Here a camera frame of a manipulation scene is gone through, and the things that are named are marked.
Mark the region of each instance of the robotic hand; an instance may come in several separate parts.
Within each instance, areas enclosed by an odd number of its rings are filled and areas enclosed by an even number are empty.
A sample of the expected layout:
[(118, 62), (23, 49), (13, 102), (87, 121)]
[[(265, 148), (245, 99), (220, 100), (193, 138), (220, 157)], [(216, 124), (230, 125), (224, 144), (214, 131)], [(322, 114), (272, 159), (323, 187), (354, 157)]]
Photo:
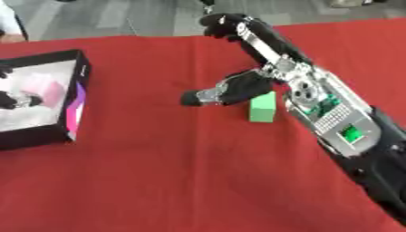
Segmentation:
[(231, 75), (213, 89), (187, 92), (182, 104), (229, 105), (267, 93), (273, 83), (287, 85), (287, 110), (350, 179), (406, 226), (405, 130), (261, 20), (213, 14), (200, 22), (205, 35), (239, 42), (261, 69)]
[[(0, 78), (6, 79), (8, 74), (13, 72), (13, 68), (5, 62), (0, 61)], [(32, 107), (39, 105), (43, 100), (34, 95), (12, 94), (10, 92), (0, 91), (0, 109), (14, 110), (21, 107)]]

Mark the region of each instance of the black finger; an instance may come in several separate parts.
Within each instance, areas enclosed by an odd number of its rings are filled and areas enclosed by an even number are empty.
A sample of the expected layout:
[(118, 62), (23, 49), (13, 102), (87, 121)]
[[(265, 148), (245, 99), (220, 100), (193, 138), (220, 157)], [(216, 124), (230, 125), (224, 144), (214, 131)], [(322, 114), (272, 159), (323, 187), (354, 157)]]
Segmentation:
[(222, 18), (225, 15), (226, 14), (209, 14), (209, 15), (202, 17), (199, 20), (199, 23), (203, 26), (218, 24), (218, 21), (220, 20), (220, 18)]
[(229, 42), (235, 42), (235, 41), (239, 41), (240, 37), (238, 35), (230, 35), (230, 36), (227, 37), (227, 40)]

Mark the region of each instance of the green block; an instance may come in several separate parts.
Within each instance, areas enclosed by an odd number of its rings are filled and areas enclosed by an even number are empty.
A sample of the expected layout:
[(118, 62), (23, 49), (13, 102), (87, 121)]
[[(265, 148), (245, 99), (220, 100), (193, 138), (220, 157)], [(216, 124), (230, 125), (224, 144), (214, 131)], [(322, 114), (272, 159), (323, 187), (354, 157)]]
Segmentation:
[(273, 122), (276, 113), (276, 93), (270, 92), (251, 100), (249, 120), (252, 122)]

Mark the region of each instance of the table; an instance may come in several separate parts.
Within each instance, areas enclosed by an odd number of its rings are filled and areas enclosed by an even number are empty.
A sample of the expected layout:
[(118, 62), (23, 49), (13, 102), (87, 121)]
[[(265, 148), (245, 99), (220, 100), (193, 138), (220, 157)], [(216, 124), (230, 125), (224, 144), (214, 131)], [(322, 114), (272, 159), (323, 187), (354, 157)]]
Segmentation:
[[(400, 125), (406, 19), (279, 27)], [(0, 231), (396, 232), (278, 102), (190, 109), (179, 96), (255, 63), (205, 37), (0, 46), (0, 58), (83, 49), (94, 72), (75, 144), (0, 154)]]

